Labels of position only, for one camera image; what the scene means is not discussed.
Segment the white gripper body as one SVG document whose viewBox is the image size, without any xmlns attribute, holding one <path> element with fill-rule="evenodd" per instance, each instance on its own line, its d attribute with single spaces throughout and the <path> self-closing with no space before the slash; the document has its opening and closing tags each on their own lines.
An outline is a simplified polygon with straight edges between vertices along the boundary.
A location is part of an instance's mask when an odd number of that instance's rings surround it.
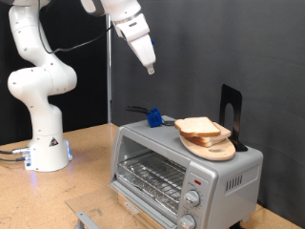
<svg viewBox="0 0 305 229">
<path fill-rule="evenodd" d="M 145 67 L 150 67 L 155 62 L 153 43 L 148 34 L 145 34 L 130 42 L 130 46 Z"/>
</svg>

